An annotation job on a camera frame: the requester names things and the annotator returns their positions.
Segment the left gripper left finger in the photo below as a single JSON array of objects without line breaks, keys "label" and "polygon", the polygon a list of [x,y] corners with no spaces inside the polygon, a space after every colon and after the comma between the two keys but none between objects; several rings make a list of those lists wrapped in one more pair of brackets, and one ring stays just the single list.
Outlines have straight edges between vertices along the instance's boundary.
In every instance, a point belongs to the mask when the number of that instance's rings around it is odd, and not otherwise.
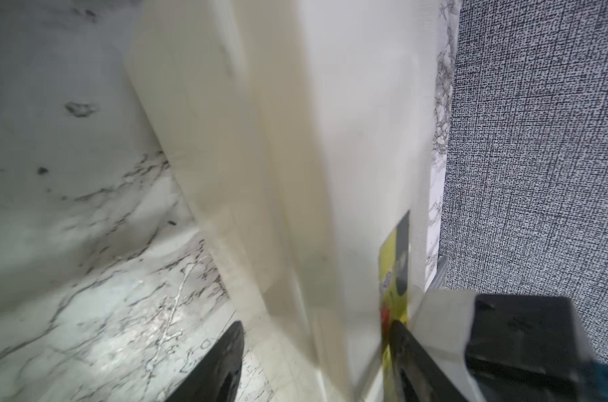
[{"label": "left gripper left finger", "polygon": [[166,401],[235,401],[242,375],[244,348],[244,327],[241,321],[236,321]]}]

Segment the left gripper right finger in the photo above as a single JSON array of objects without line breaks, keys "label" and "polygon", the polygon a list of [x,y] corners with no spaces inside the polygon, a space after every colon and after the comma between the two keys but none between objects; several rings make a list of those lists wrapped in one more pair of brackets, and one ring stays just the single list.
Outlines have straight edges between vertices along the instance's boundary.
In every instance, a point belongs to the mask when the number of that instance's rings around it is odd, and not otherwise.
[{"label": "left gripper right finger", "polygon": [[389,332],[398,401],[466,401],[404,323],[393,321]]}]

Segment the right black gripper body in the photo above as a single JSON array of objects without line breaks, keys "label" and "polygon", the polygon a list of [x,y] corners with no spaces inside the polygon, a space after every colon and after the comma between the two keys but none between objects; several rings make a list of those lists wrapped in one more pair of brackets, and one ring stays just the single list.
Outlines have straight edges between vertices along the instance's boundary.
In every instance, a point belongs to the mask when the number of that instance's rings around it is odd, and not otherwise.
[{"label": "right black gripper body", "polygon": [[566,297],[429,291],[410,331],[466,401],[608,401]]}]

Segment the white wrap dispenser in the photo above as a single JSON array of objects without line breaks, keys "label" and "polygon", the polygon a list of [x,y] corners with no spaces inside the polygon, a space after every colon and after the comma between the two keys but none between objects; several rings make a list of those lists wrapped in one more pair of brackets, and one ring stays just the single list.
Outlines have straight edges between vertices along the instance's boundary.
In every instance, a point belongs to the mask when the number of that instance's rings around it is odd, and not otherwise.
[{"label": "white wrap dispenser", "polygon": [[126,68],[278,401],[373,388],[379,257],[421,293],[436,1],[149,1]]}]

